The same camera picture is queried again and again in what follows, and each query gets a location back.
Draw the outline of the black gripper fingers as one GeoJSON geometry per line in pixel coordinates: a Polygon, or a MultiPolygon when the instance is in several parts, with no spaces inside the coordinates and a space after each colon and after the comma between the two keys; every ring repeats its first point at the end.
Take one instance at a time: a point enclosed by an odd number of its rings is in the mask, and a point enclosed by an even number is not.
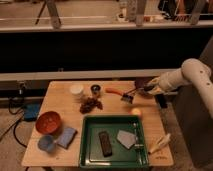
{"type": "Polygon", "coordinates": [[[154,88],[153,85],[151,85],[151,86],[146,85],[143,87],[138,87],[133,90],[130,90],[129,93],[132,93],[132,92],[147,93],[148,91],[151,91],[153,88],[154,88]]]}

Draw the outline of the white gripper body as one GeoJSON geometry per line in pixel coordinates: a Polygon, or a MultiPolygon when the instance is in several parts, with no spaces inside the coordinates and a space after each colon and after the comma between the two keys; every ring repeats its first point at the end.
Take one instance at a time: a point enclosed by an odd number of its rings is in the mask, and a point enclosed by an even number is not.
{"type": "Polygon", "coordinates": [[[146,84],[146,91],[151,95],[168,93],[170,90],[170,87],[162,84],[160,77],[155,77],[146,84]]]}

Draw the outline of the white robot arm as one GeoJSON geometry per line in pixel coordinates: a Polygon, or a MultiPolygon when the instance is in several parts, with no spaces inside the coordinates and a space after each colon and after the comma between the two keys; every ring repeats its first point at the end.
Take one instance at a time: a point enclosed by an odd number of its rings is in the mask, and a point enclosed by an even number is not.
{"type": "Polygon", "coordinates": [[[164,94],[180,86],[192,84],[198,91],[211,118],[213,119],[213,82],[210,80],[211,68],[195,58],[185,60],[181,67],[165,72],[142,85],[135,85],[134,91],[150,95],[164,94]]]}

